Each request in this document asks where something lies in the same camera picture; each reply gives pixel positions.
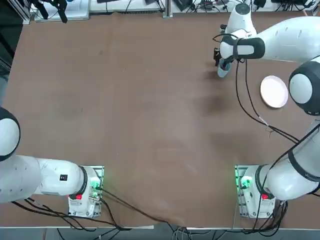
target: metal bracket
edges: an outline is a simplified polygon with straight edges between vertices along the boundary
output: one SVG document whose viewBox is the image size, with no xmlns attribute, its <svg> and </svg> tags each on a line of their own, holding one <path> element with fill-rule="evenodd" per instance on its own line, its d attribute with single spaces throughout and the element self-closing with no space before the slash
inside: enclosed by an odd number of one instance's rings
<svg viewBox="0 0 320 240">
<path fill-rule="evenodd" d="M 164 19 L 172 19 L 173 16 L 174 16 L 174 15 L 173 15 L 172 12 L 169 14 L 169 16 L 166 15 L 166 12 L 163 12 L 163 13 L 162 13 L 162 17 L 163 17 Z"/>
<path fill-rule="evenodd" d="M 165 9 L 162 17 L 164 19 L 172 19 L 173 13 L 171 12 L 171 0 L 165 0 Z"/>
</svg>

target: floor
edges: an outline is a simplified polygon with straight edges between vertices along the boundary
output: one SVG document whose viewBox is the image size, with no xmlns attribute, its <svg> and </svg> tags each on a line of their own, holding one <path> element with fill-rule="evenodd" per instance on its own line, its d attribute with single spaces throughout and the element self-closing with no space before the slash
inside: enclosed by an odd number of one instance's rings
<svg viewBox="0 0 320 240">
<path fill-rule="evenodd" d="M 61 228 L 60 233 L 65 240 L 93 240 L 99 235 L 107 232 L 109 229 L 98 229 L 95 232 L 76 231 L 73 229 Z M 47 228 L 46 234 L 43 228 L 18 228 L 18 229 L 0 229 L 0 238 L 6 240 L 61 240 L 56 228 Z M 201 233 L 206 231 L 192 231 L 194 233 Z M 218 230 L 215 237 L 222 234 L 222 230 Z M 211 240 L 214 231 L 206 235 L 194 235 L 193 240 Z M 102 240 L 108 240 L 113 234 L 104 235 Z M 279 230 L 279 232 L 271 237 L 272 240 L 318 240 L 320 231 L 318 230 Z M 179 240 L 188 239 L 185 235 L 183 238 L 179 234 Z M 133 229 L 127 232 L 119 233 L 113 240 L 170 240 L 174 239 L 172 232 L 168 226 L 158 224 L 154 229 Z M 242 233 L 226 233 L 220 240 L 263 240 L 264 236 L 258 233 L 251 235 L 244 235 Z"/>
</svg>

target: black cable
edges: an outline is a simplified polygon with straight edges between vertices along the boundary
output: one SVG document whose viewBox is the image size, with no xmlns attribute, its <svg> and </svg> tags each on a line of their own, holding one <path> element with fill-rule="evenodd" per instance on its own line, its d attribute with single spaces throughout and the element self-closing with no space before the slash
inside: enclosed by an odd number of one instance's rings
<svg viewBox="0 0 320 240">
<path fill-rule="evenodd" d="M 196 6 L 195 6 L 195 2 L 196 2 L 197 0 L 194 0 L 193 1 L 193 3 L 190 5 L 190 7 L 188 8 L 188 10 L 186 11 L 186 13 L 187 12 L 189 12 L 189 10 L 194 6 L 194 9 L 196 9 Z"/>
<path fill-rule="evenodd" d="M 213 236 L 212 236 L 212 240 L 215 239 L 216 234 L 217 234 L 217 230 L 214 231 Z"/>
<path fill-rule="evenodd" d="M 48 17 L 47 19 L 44 19 L 43 17 L 39 16 L 32 7 L 31 7 L 31 10 L 32 10 L 32 12 L 33 12 L 35 15 L 38 16 L 38 18 L 43 19 L 43 20 L 51 19 L 51 18 L 53 18 L 53 17 L 58 13 L 58 11 L 56 11 L 55 14 L 53 14 L 53 15 L 50 16 L 50 17 Z"/>
<path fill-rule="evenodd" d="M 128 11 L 128 8 L 129 8 L 129 6 L 130 6 L 131 1 L 132 1 L 132 0 L 130 0 L 129 3 L 128 3 L 128 5 L 126 6 L 125 13 Z"/>
<path fill-rule="evenodd" d="M 220 37 L 220 36 L 231 36 L 231 37 L 234 37 L 234 38 L 238 38 L 237 36 L 235 36 L 234 34 L 231 34 L 231 33 L 221 33 L 221 34 L 218 34 L 216 35 L 214 38 L 212 38 L 212 40 L 214 40 L 215 42 L 218 42 L 220 43 L 220 41 L 216 40 L 217 37 Z M 247 60 L 245 59 L 244 60 L 245 62 L 245 83 L 246 83 L 246 89 L 247 89 L 247 92 L 248 92 L 248 95 L 249 95 L 249 99 L 250 99 L 250 103 L 251 103 L 251 106 L 253 108 L 253 111 L 254 113 L 258 116 L 258 118 L 260 118 L 262 120 L 262 118 L 259 116 L 258 112 L 256 111 L 255 107 L 254 107 L 254 104 L 252 102 L 252 99 L 251 99 L 251 95 L 250 95 L 250 91 L 249 91 L 249 87 L 248 87 L 248 78 L 247 78 L 247 73 L 248 73 L 248 62 Z M 239 60 L 237 62 L 237 67 L 236 67 L 236 75 L 235 75 L 235 78 L 236 78 L 236 81 L 237 81 L 237 77 L 238 77 L 238 67 L 239 67 Z M 240 99 L 239 99 L 239 96 L 238 97 L 238 102 L 240 104 L 240 107 L 242 108 L 242 110 L 254 121 L 256 121 L 257 123 L 259 124 L 262 124 L 264 126 L 267 126 L 269 127 L 270 129 L 272 129 L 273 131 L 275 131 L 276 133 L 278 133 L 279 135 L 283 136 L 284 138 L 290 140 L 291 142 L 293 143 L 297 143 L 299 141 L 299 139 L 297 139 L 296 137 L 292 136 L 291 134 L 275 127 L 275 126 L 272 126 L 272 125 L 268 125 L 266 122 L 263 122 L 263 121 L 260 121 L 256 118 L 254 118 L 253 116 L 251 116 L 246 110 L 245 108 L 242 106 L 241 102 L 240 102 Z"/>
<path fill-rule="evenodd" d="M 245 60 L 244 60 L 244 63 L 245 63 L 245 86 L 246 86 L 246 90 L 247 90 L 247 93 L 248 93 L 248 96 L 249 96 L 249 100 L 250 100 L 250 103 L 251 103 L 251 106 L 252 106 L 252 109 L 253 109 L 255 115 L 256 115 L 259 119 L 261 119 L 260 115 L 258 114 L 258 112 L 257 112 L 257 110 L 256 110 L 256 108 L 255 108 L 255 106 L 254 106 L 254 103 L 253 103 L 253 101 L 252 101 L 251 94 L 250 94 L 250 91 L 249 91 L 248 78 L 247 78 L 247 76 L 248 76 L 248 61 L 245 59 Z M 286 132 L 283 131 L 283 130 L 278 129 L 278 128 L 275 127 L 275 126 L 267 125 L 265 122 L 262 122 L 262 121 L 257 121 L 257 123 L 260 123 L 260 124 L 262 124 L 262 125 L 265 125 L 265 126 L 269 127 L 270 129 L 272 129 L 273 131 L 275 131 L 276 133 L 278 133 L 279 135 L 283 136 L 284 138 L 290 140 L 290 141 L 293 142 L 293 143 L 297 143 L 297 141 L 299 141 L 299 139 L 297 139 L 296 137 L 292 136 L 292 135 L 289 134 L 289 133 L 286 133 Z"/>
<path fill-rule="evenodd" d="M 165 7 L 164 3 L 162 2 L 162 0 L 160 0 L 160 2 L 161 2 L 161 5 L 163 7 L 163 11 L 165 11 L 166 7 Z"/>
<path fill-rule="evenodd" d="M 50 217 L 54 217 L 54 218 L 60 218 L 61 216 L 58 216 L 58 215 L 53 215 L 53 214 L 50 214 L 50 213 L 46 213 L 46 212 L 42 212 L 42 211 L 37 211 L 37 210 L 33 210 L 31 208 L 28 208 L 16 201 L 12 201 L 11 202 L 12 204 L 16 205 L 17 207 L 19 208 L 22 208 L 28 212 L 31 212 L 31 213 L 35 213 L 35 214 L 40 214 L 40 215 L 45 215 L 45 216 L 50 216 Z M 111 222 L 108 222 L 108 221 L 102 221 L 102 220 L 97 220 L 97 219 L 94 219 L 94 218 L 88 218 L 88 217 L 84 217 L 84 216 L 72 216 L 73 219 L 85 219 L 85 220 L 89 220 L 89 221 L 93 221 L 93 222 L 97 222 L 97 223 L 103 223 L 103 224 L 109 224 L 109 225 L 112 225 L 114 226 L 113 223 Z"/>
<path fill-rule="evenodd" d="M 160 12 L 163 13 L 164 11 L 163 11 L 163 9 L 162 9 L 162 7 L 161 7 L 161 5 L 160 5 L 159 0 L 156 0 L 156 3 L 158 4 L 158 6 L 159 6 L 159 8 L 160 8 Z"/>
<path fill-rule="evenodd" d="M 302 10 L 304 10 L 304 9 L 305 9 L 305 7 L 304 7 L 304 8 L 302 8 L 302 9 L 298 8 L 298 7 L 297 7 L 297 5 L 296 5 L 295 3 L 294 3 L 293 5 L 295 6 L 295 8 L 296 8 L 296 9 L 298 9 L 298 11 L 302 11 Z"/>
<path fill-rule="evenodd" d="M 213 6 L 213 5 L 212 5 L 212 7 L 213 7 L 214 9 L 217 9 L 218 12 L 221 13 L 220 10 L 219 10 L 219 8 L 217 8 L 216 6 Z"/>
<path fill-rule="evenodd" d="M 125 204 L 127 207 L 129 207 L 129 208 L 137 211 L 138 213 L 144 215 L 144 216 L 147 217 L 147 218 L 150 218 L 150 219 L 152 219 L 152 220 L 154 220 L 154 221 L 157 221 L 157 222 L 161 222 L 161 223 L 166 223 L 166 224 L 168 224 L 168 226 L 171 228 L 172 232 L 175 232 L 174 229 L 171 227 L 171 225 L 170 225 L 167 221 L 162 220 L 162 219 L 160 219 L 160 218 L 156 218 L 156 217 L 154 217 L 154 216 L 151 216 L 151 215 L 145 213 L 144 211 L 141 211 L 140 209 L 138 209 L 138 208 L 136 208 L 135 206 L 127 203 L 126 201 L 122 200 L 121 198 L 117 197 L 117 196 L 114 195 L 113 193 L 111 193 L 111 192 L 109 192 L 109 191 L 107 191 L 107 190 L 105 190 L 105 189 L 103 189 L 103 188 L 101 188 L 101 187 L 96 187 L 95 189 L 101 190 L 101 191 L 105 192 L 106 194 L 112 196 L 113 198 L 117 199 L 117 200 L 120 201 L 121 203 Z"/>
<path fill-rule="evenodd" d="M 108 240 L 113 239 L 115 236 L 117 236 L 120 233 L 120 231 L 117 231 L 115 234 L 113 234 L 111 237 L 108 238 Z"/>
<path fill-rule="evenodd" d="M 222 238 L 226 234 L 226 232 L 227 232 L 227 230 L 224 230 L 223 233 L 214 240 L 219 240 L 220 238 Z"/>
<path fill-rule="evenodd" d="M 242 108 L 242 110 L 247 113 L 247 115 L 249 117 L 251 117 L 252 119 L 254 119 L 255 121 L 258 121 L 256 120 L 254 117 L 252 117 L 246 110 L 245 108 L 243 107 L 243 105 L 241 104 L 241 101 L 240 101 L 240 98 L 239 98 L 239 92 L 238 92 L 238 69 L 239 69 L 239 62 L 237 61 L 237 64 L 236 64 L 236 70 L 235 70 L 235 91 L 236 91 L 236 97 L 237 97 L 237 100 L 238 100 L 238 103 L 240 105 L 240 107 Z M 289 150 L 287 150 L 285 153 L 283 153 L 276 161 L 274 161 L 274 163 L 271 165 L 270 169 L 272 169 L 279 161 L 282 157 L 284 157 L 286 154 L 288 154 L 288 152 L 291 150 L 291 148 Z M 263 180 L 263 183 L 262 183 L 262 187 L 261 189 L 264 188 L 265 186 L 265 183 L 266 183 L 266 180 L 267 180 L 267 175 L 265 175 L 264 177 L 264 180 Z M 260 198 L 259 198 L 259 204 L 258 204 L 258 209 L 257 209 L 257 214 L 256 214 L 256 218 L 255 218 L 255 222 L 254 222 L 254 225 L 251 229 L 251 231 L 248 231 L 247 233 L 254 233 L 255 232 L 255 228 L 256 228 L 256 225 L 257 225 L 257 222 L 258 222 L 258 218 L 259 218 L 259 212 L 260 212 L 260 207 L 261 207 L 261 199 L 262 199 L 262 192 L 260 193 Z"/>
<path fill-rule="evenodd" d="M 225 2 L 224 2 L 224 0 L 221 0 L 221 2 L 222 2 L 222 4 L 223 4 L 223 6 L 224 6 L 224 9 L 226 10 L 226 12 L 228 13 L 229 11 L 228 11 L 228 7 L 227 7 L 227 5 L 225 4 Z"/>
<path fill-rule="evenodd" d="M 280 6 L 275 10 L 275 12 L 277 12 L 281 7 L 282 7 L 282 3 L 280 4 Z"/>
<path fill-rule="evenodd" d="M 59 228 L 57 228 L 57 231 L 58 231 L 58 234 L 59 234 L 60 238 L 61 238 L 62 240 L 65 240 L 64 237 L 61 235 L 61 232 L 60 232 Z"/>
<path fill-rule="evenodd" d="M 106 206 L 106 208 L 107 208 L 107 210 L 109 212 L 110 218 L 111 218 L 113 224 L 115 225 L 116 229 L 118 229 L 119 231 L 129 231 L 129 230 L 131 230 L 131 228 L 123 228 L 123 227 L 119 226 L 116 223 L 116 220 L 115 220 L 115 218 L 114 218 L 114 216 L 113 216 L 113 214 L 111 212 L 111 209 L 109 207 L 109 204 L 102 198 L 100 198 L 100 201 Z"/>
<path fill-rule="evenodd" d="M 203 0 L 203 7 L 204 7 L 204 10 L 205 10 L 205 13 L 207 14 L 207 8 L 206 8 L 205 0 Z"/>
<path fill-rule="evenodd" d="M 25 199 L 24 201 L 26 201 L 29 205 L 31 205 L 32 207 L 34 207 L 35 209 L 39 209 L 39 210 L 43 210 L 43 211 L 46 211 L 46 212 L 50 212 L 50 213 L 54 213 L 56 214 L 57 216 L 59 216 L 62 220 L 64 220 L 66 223 L 68 223 L 70 225 L 70 227 L 76 229 L 76 230 L 85 230 L 86 232 L 94 232 L 96 231 L 97 229 L 87 229 L 85 227 L 83 227 L 76 219 L 73 218 L 73 216 L 69 216 L 67 214 L 64 214 L 63 212 L 57 212 L 57 211 L 53 211 L 51 208 L 49 208 L 48 206 L 46 205 L 43 205 L 45 208 L 43 207 L 39 207 L 39 206 L 36 206 L 34 205 L 33 203 L 29 202 L 29 199 L 33 202 L 35 202 L 35 200 L 33 200 L 32 198 L 28 198 L 28 199 Z M 74 220 L 79 226 L 80 228 L 77 228 L 76 226 L 74 226 L 71 222 L 69 222 L 68 220 L 66 220 L 65 218 L 70 218 L 72 220 Z"/>
<path fill-rule="evenodd" d="M 106 231 L 105 233 L 103 233 L 103 234 L 97 236 L 96 238 L 94 238 L 93 240 L 100 239 L 102 236 L 107 235 L 108 233 L 111 233 L 111 232 L 113 232 L 113 231 L 115 231 L 115 230 L 116 230 L 116 228 L 111 229 L 111 230 L 109 230 L 109 231 Z"/>
</svg>

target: equipment in background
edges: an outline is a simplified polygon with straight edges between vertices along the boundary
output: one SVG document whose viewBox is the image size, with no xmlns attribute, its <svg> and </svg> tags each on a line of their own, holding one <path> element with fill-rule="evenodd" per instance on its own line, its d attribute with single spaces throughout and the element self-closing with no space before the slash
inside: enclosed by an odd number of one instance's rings
<svg viewBox="0 0 320 240">
<path fill-rule="evenodd" d="M 245 65 L 247 59 L 301 63 L 289 77 L 290 96 L 306 114 L 320 116 L 319 28 L 320 17 L 302 16 L 284 20 L 257 34 L 251 20 L 250 7 L 240 3 L 233 9 L 227 26 L 221 25 L 222 34 L 213 38 L 218 42 L 216 38 L 222 36 L 219 49 L 214 50 L 218 75 L 226 76 L 233 61 L 237 61 L 236 81 L 241 60 L 244 60 Z M 238 102 L 249 117 L 273 129 L 259 116 L 253 103 L 251 106 L 261 121 L 246 112 L 239 96 Z M 241 178 L 239 174 L 236 176 L 247 211 L 243 216 L 256 220 L 272 217 L 276 199 L 284 203 L 319 189 L 319 129 L 320 120 L 316 120 L 306 136 L 301 140 L 292 140 L 294 146 L 273 164 L 247 165 L 245 169 L 241 169 Z"/>
<path fill-rule="evenodd" d="M 30 3 L 28 0 L 4 0 L 3 4 L 6 4 L 6 1 L 11 5 L 12 9 L 20 16 L 22 19 L 22 24 L 30 23 Z"/>
<path fill-rule="evenodd" d="M 308 0 L 271 0 L 273 4 L 296 4 L 305 5 Z"/>
<path fill-rule="evenodd" d="M 213 9 L 213 2 L 211 0 L 201 0 L 199 8 L 205 11 L 211 11 Z"/>
<path fill-rule="evenodd" d="M 69 215 L 100 216 L 103 166 L 78 166 L 65 160 L 15 155 L 20 139 L 18 120 L 0 107 L 0 203 L 32 194 L 67 196 Z"/>
<path fill-rule="evenodd" d="M 287 86 L 277 76 L 267 76 L 262 80 L 260 94 L 264 103 L 271 108 L 282 108 L 288 101 Z"/>
<path fill-rule="evenodd" d="M 263 8 L 266 5 L 267 0 L 254 0 L 253 4 L 257 6 L 257 9 Z"/>
<path fill-rule="evenodd" d="M 192 5 L 192 0 L 173 0 L 173 2 L 181 12 Z"/>
<path fill-rule="evenodd" d="M 44 6 L 43 3 L 39 2 L 39 0 L 28 0 L 31 4 L 33 4 L 40 12 L 41 16 L 47 20 L 49 14 Z M 67 1 L 66 0 L 42 0 L 42 2 L 49 3 L 53 7 L 57 9 L 57 13 L 59 14 L 61 21 L 63 23 L 67 23 L 68 19 L 66 16 L 66 8 L 67 8 Z"/>
</svg>

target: black band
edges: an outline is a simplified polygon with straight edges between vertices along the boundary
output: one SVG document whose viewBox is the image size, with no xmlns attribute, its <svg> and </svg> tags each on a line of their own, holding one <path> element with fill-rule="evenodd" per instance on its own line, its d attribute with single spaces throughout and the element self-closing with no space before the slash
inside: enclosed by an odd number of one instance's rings
<svg viewBox="0 0 320 240">
<path fill-rule="evenodd" d="M 292 167 L 305 179 L 312 181 L 312 182 L 320 182 L 320 177 L 318 176 L 314 176 L 312 174 L 310 174 L 309 172 L 307 172 L 306 170 L 304 170 L 299 163 L 297 162 L 295 155 L 292 151 L 292 149 L 288 152 L 288 158 L 289 161 L 292 165 Z"/>
<path fill-rule="evenodd" d="M 266 194 L 268 196 L 268 199 L 273 199 L 275 196 L 272 193 L 269 193 L 267 191 L 265 191 L 265 189 L 262 187 L 262 184 L 260 182 L 260 172 L 261 169 L 265 166 L 264 165 L 259 165 L 258 168 L 255 171 L 255 184 L 256 184 L 256 188 L 258 189 L 260 194 Z"/>
<path fill-rule="evenodd" d="M 237 38 L 234 42 L 233 42 L 233 57 L 234 59 L 237 59 L 239 58 L 239 55 L 238 55 L 238 42 L 241 40 L 242 38 Z"/>
<path fill-rule="evenodd" d="M 87 183 L 88 183 L 88 175 L 87 175 L 87 172 L 86 172 L 85 168 L 83 166 L 79 166 L 79 168 L 83 172 L 83 183 L 82 183 L 82 186 L 81 186 L 80 190 L 76 193 L 77 195 L 78 194 L 84 194 L 84 192 L 86 190 L 86 187 L 87 187 Z"/>
<path fill-rule="evenodd" d="M 20 138 L 21 138 L 21 134 L 20 134 L 21 133 L 21 129 L 20 129 L 20 125 L 19 125 L 19 122 L 16 119 L 16 117 L 11 112 L 9 112 L 8 110 L 4 109 L 3 107 L 0 107 L 0 121 L 3 120 L 3 119 L 11 119 L 17 124 L 17 126 L 19 128 L 19 140 L 18 140 L 18 142 L 17 142 L 17 144 L 16 144 L 16 146 L 13 149 L 12 152 L 10 152 L 7 155 L 0 155 L 0 162 L 2 162 L 2 161 L 4 161 L 4 160 L 6 160 L 6 159 L 11 157 L 11 155 L 16 151 L 16 149 L 17 149 L 17 147 L 18 147 L 18 145 L 20 143 Z"/>
</svg>

